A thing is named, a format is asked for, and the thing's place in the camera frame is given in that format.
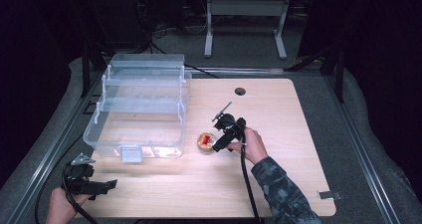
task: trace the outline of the metal rail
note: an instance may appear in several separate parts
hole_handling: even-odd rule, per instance
[[[204,73],[194,70],[192,68],[186,68],[193,75],[205,75]],[[211,73],[213,75],[220,76],[265,76],[265,77],[277,77],[277,76],[312,76],[320,77],[319,71],[300,71],[300,72],[286,72],[283,69],[241,69],[241,68],[201,68],[202,71]]]
[[[340,103],[336,98],[334,91],[335,84],[332,77],[323,77],[323,79],[325,84],[328,86],[330,95],[335,100],[336,106],[344,120],[348,132],[350,133],[353,150],[385,223],[399,224],[400,220],[398,219],[398,216],[395,213],[394,208],[385,192],[384,186],[382,185],[382,182],[372,165],[372,162],[366,152],[362,140],[359,137],[359,134],[353,123],[353,120],[347,111],[346,106]]]
[[[101,80],[101,73],[94,74],[93,84],[96,84]],[[80,99],[74,110],[72,111],[71,117],[69,118],[68,123],[63,128],[60,136],[52,141],[50,148],[47,150],[46,155],[42,159],[37,170],[34,172],[27,188],[23,192],[21,200],[18,205],[15,207],[12,215],[10,215],[7,223],[23,223],[24,218],[28,214],[32,205],[34,205],[35,200],[37,199],[38,193],[41,191],[43,183],[46,181],[50,172],[53,171],[55,163],[58,161],[60,154],[65,149],[66,144],[68,143],[69,136],[72,134],[74,129],[74,124],[78,119],[79,114],[84,110],[90,101],[90,97],[93,94],[93,89],[88,92],[88,95],[84,99]]]

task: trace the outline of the metal stand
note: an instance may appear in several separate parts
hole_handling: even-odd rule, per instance
[[[83,90],[81,98],[83,98],[91,88],[90,61],[93,63],[94,68],[97,71],[103,71],[106,69],[106,61],[102,57],[100,50],[94,46],[90,46],[88,43],[84,43],[82,52]]]
[[[212,54],[213,15],[273,16],[280,17],[279,26],[277,30],[274,30],[274,38],[280,59],[286,59],[287,55],[285,45],[283,44],[282,33],[289,8],[289,1],[207,0],[207,37],[204,56],[210,58]]]

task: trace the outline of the gray carpet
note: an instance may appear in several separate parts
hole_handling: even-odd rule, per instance
[[[277,25],[277,21],[254,19],[229,19],[220,21],[221,23],[217,22],[214,28],[213,56],[210,59],[203,57],[205,42],[203,32],[193,35],[186,31],[170,30],[166,36],[154,42],[167,53],[184,54],[187,64],[199,68],[281,69],[291,66],[306,19],[299,17],[289,19],[284,35],[288,53],[285,61],[278,58],[272,36],[273,25]],[[31,178],[37,174],[37,168],[43,161],[45,153],[52,145],[60,141],[61,133],[69,132],[69,138],[63,140],[65,146],[69,146],[83,133],[91,118],[90,114],[78,111],[72,127],[66,126],[68,120],[73,117],[74,109],[81,102],[79,96],[82,90],[81,60],[72,62],[70,67],[73,71],[72,80],[56,113],[0,191],[0,223],[7,223],[9,217],[14,215],[15,207],[27,191]],[[230,78],[245,77],[239,74],[216,74]],[[339,104],[332,95],[330,78],[321,77],[318,72],[302,71],[276,76],[265,74],[259,77],[289,78],[295,84],[329,188],[339,191],[343,196],[341,200],[335,201],[336,214],[323,218],[324,223],[385,223],[355,154],[353,139],[345,124],[341,109],[346,109],[350,114],[360,140],[390,197],[389,200],[398,219],[401,223],[422,223],[421,205],[408,189],[401,169],[388,158],[382,145],[372,134],[367,121],[364,97],[350,73],[344,76],[344,105]],[[209,77],[195,73],[194,78]],[[88,99],[94,101],[96,98],[88,97]],[[92,153],[92,150],[79,139],[45,183],[39,206],[41,222],[44,222],[46,218],[51,190],[61,183],[61,169],[64,162],[73,159],[81,152]],[[26,207],[27,211],[18,210],[22,211],[22,223],[34,223],[34,206],[34,202],[31,202]],[[100,223],[134,223],[136,220],[99,219],[98,221]],[[73,223],[87,223],[87,221],[75,219]],[[144,220],[143,223],[248,223],[248,220]]]

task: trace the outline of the black wall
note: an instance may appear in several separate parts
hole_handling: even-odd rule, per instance
[[[346,65],[365,95],[373,132],[422,200],[422,6],[369,0],[362,12]]]
[[[81,49],[58,0],[0,0],[0,17],[1,187],[55,111]]]
[[[353,2],[360,4],[349,23]],[[367,102],[369,122],[422,200],[422,6],[420,0],[315,0],[299,56],[345,33],[345,65]]]

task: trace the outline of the human hand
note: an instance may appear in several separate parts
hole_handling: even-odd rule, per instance
[[[268,157],[268,153],[265,149],[263,140],[256,130],[253,130],[249,127],[245,127],[245,136],[246,136],[246,148],[245,148],[245,157],[250,160],[254,165],[261,161],[262,159]],[[227,145],[227,148],[241,151],[242,140],[237,142],[231,142]]]
[[[74,195],[75,201],[82,205],[84,204],[91,195],[80,194]],[[47,224],[65,224],[71,222],[71,220],[77,215],[74,207],[69,203],[66,198],[66,192],[60,187],[55,188],[52,191],[50,197],[49,213],[47,215]]]

